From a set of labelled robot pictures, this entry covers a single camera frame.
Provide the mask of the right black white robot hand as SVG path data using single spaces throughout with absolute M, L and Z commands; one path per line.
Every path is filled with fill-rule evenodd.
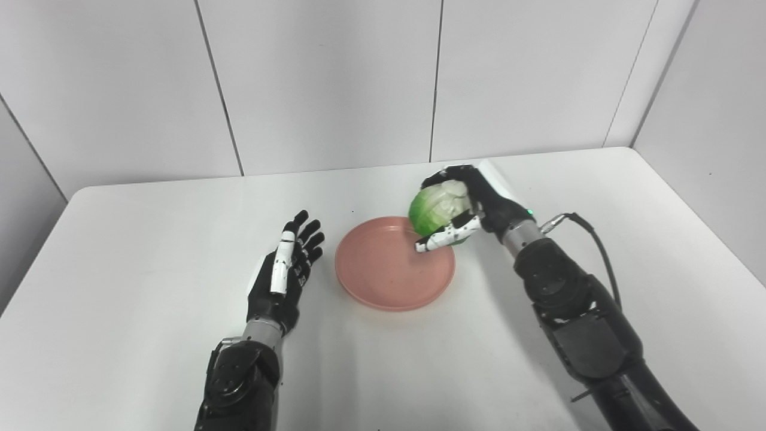
M 424 253 L 465 242 L 476 232 L 493 233 L 513 257 L 544 238 L 533 213 L 515 202 L 503 176 L 485 159 L 477 166 L 451 165 L 421 183 L 438 203 L 418 214 L 437 214 L 438 225 L 414 243 Z

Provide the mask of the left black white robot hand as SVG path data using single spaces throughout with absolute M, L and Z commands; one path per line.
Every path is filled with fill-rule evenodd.
M 299 299 L 312 267 L 323 256 L 325 235 L 318 219 L 301 210 L 288 221 L 276 248 L 266 254 L 247 297 L 247 321 L 278 324 L 287 335 L 299 319 Z

